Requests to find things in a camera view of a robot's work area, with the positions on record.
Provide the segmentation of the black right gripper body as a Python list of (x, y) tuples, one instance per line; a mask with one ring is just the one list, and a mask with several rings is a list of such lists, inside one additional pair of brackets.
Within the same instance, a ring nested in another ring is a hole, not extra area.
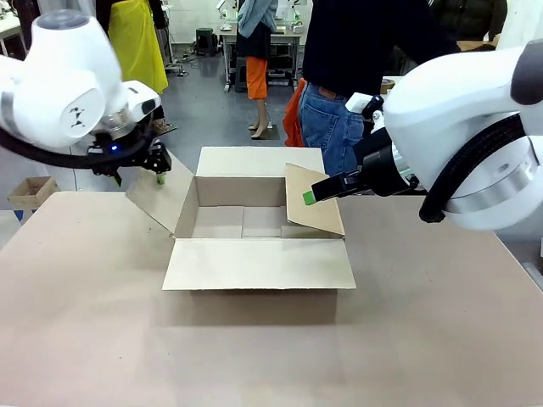
[(384, 127), (364, 135), (354, 152), (364, 191), (388, 197), (420, 190), (420, 181)]

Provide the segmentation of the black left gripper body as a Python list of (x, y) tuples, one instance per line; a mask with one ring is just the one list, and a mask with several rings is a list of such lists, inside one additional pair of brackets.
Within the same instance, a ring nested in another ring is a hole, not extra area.
[(87, 149), (87, 157), (98, 160), (91, 167), (95, 175), (110, 176), (113, 168), (145, 168), (148, 150), (155, 142), (161, 142), (154, 131), (145, 125), (137, 125), (123, 137), (114, 139), (108, 133), (98, 133)]

